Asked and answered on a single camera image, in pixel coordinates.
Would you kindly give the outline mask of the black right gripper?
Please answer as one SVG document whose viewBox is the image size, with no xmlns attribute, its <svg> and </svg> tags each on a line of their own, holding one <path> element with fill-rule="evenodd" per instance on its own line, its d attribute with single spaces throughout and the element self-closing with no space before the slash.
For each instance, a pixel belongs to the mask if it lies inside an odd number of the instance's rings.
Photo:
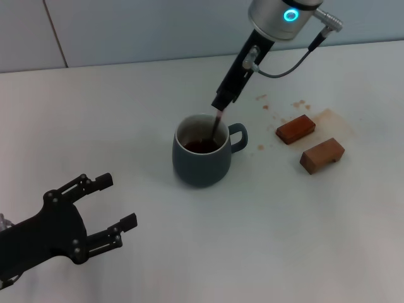
<svg viewBox="0 0 404 303">
<path fill-rule="evenodd" d="M 225 110 L 231 103 L 237 100 L 237 96 L 241 94 L 246 83 L 252 75 L 250 69 L 242 66 L 246 56 L 253 47 L 259 49 L 259 54 L 255 60 L 256 64 L 260 64 L 270 49 L 273 47 L 274 41 L 263 37 L 259 32 L 253 30 L 243 48 L 237 55 L 235 61 L 231 65 L 228 73 L 220 84 L 216 97 L 211 106 L 217 110 Z"/>
</svg>

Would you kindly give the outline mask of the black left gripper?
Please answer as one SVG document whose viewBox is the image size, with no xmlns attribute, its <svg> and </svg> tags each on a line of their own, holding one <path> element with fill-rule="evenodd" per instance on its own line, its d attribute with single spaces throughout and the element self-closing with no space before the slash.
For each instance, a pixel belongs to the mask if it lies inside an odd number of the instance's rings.
<svg viewBox="0 0 404 303">
<path fill-rule="evenodd" d="M 138 226 L 132 213 L 111 227 L 87 236 L 74 203 L 113 186 L 110 173 L 91 180 L 86 174 L 44 195 L 42 209 L 33 217 L 1 232 L 1 281 L 5 282 L 56 256 L 83 264 L 122 247 L 122 233 Z"/>
</svg>

